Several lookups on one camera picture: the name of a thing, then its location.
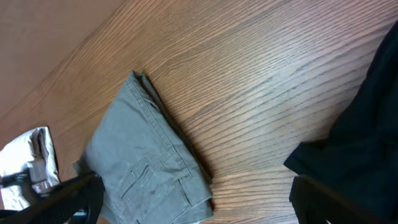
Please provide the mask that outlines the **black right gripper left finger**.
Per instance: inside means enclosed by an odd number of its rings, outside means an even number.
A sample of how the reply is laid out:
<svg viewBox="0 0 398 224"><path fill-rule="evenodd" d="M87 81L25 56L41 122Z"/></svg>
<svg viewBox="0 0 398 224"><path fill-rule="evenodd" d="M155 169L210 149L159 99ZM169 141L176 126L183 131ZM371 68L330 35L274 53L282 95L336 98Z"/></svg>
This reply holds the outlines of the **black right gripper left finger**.
<svg viewBox="0 0 398 224"><path fill-rule="evenodd" d="M1 210L1 224L95 224L104 201L102 178L94 173L75 177L48 196L21 210Z"/></svg>

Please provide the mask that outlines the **grey shorts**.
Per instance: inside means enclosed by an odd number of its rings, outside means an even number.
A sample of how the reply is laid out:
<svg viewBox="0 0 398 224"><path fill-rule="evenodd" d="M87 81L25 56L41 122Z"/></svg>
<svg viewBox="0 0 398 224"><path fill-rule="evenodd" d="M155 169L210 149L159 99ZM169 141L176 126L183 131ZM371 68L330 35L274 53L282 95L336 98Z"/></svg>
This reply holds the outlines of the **grey shorts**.
<svg viewBox="0 0 398 224"><path fill-rule="evenodd" d="M213 216L210 176L148 78L132 71L77 163L96 172L110 223L201 223Z"/></svg>

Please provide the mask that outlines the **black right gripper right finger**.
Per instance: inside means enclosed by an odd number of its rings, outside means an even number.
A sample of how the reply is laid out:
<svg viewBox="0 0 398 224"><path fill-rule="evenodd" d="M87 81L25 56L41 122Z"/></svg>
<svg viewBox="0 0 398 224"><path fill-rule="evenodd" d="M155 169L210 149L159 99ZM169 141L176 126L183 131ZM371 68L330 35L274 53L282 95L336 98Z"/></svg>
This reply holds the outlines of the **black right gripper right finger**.
<svg viewBox="0 0 398 224"><path fill-rule="evenodd" d="M307 176L294 177L289 195L300 224L393 224Z"/></svg>

